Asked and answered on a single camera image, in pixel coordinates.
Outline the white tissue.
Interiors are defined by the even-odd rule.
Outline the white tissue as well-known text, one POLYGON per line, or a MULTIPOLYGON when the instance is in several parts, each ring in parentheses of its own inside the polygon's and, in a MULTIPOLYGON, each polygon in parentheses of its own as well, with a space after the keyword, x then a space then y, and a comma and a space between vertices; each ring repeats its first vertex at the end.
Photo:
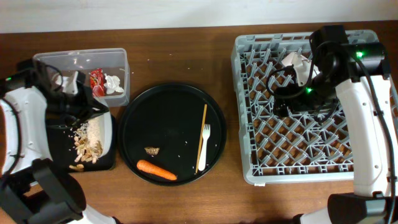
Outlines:
POLYGON ((106 94, 124 93, 124 89, 120 86, 121 81, 118 76, 104 74, 106 94))

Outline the white plastic fork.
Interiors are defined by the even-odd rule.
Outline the white plastic fork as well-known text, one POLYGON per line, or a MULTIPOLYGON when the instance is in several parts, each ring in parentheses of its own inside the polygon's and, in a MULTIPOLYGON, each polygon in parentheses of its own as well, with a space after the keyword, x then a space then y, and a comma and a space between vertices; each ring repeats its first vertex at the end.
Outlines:
POLYGON ((203 132, 202 132, 202 146, 201 146, 201 153, 200 153, 200 159, 198 162, 198 170, 203 171, 206 166, 206 149, 207 149, 207 142, 211 134, 211 125, 210 124, 205 124, 203 132))

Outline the pile of rice and nutshells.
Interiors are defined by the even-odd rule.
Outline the pile of rice and nutshells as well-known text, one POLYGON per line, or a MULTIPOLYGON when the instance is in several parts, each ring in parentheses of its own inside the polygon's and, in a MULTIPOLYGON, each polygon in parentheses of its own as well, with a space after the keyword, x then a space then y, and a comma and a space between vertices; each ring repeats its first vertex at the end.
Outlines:
POLYGON ((103 142, 100 133, 100 118, 93 118, 83 123, 74 132, 74 145, 77 157, 76 165, 69 165, 73 171, 83 172, 84 162, 96 164, 103 154, 103 142))

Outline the wooden chopstick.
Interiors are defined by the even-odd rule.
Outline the wooden chopstick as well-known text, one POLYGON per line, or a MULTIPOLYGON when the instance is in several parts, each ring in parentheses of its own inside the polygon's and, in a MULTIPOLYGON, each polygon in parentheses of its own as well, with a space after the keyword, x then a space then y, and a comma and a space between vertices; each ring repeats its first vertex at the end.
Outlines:
POLYGON ((204 126, 205 126, 206 111, 207 111, 207 104, 204 105, 203 116, 202 116, 202 119, 201 119, 200 139, 199 139, 199 145, 198 145, 198 153, 197 153, 197 162, 196 162, 196 166, 195 166, 195 174, 198 173, 198 164, 199 164, 199 161, 200 161, 201 146, 202 146, 202 142, 203 142, 202 133, 203 133, 203 129, 204 129, 204 126))

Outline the red Apollo snack wrapper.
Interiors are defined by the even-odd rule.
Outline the red Apollo snack wrapper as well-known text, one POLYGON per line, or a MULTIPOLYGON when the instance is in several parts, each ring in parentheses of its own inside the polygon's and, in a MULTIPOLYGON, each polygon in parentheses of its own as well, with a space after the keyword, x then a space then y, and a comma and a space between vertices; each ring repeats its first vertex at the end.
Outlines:
POLYGON ((104 92, 104 74, 102 68, 97 68, 89 72, 90 76, 90 87, 92 94, 95 97, 103 97, 104 92))

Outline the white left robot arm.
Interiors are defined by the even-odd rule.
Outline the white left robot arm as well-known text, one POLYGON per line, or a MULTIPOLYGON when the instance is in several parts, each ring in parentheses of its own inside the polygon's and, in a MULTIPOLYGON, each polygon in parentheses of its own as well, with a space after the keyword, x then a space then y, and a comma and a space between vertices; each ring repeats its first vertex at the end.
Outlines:
POLYGON ((79 71, 63 77, 56 67, 28 59, 1 79, 1 208, 16 223, 118 223, 87 204, 77 180, 53 162, 47 140, 47 128, 68 129, 95 117, 112 122, 85 77, 79 71))

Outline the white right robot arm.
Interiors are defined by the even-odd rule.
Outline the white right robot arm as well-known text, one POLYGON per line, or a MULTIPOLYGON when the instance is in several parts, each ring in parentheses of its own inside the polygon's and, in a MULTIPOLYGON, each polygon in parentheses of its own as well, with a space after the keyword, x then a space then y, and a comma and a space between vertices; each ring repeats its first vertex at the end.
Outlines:
POLYGON ((349 42, 341 25, 310 35, 309 71, 287 66, 296 83, 270 89, 273 112, 322 110, 345 114, 354 161, 354 190, 329 196, 327 206, 294 223, 393 223, 397 209, 397 136, 391 112, 391 68, 379 42, 349 42))

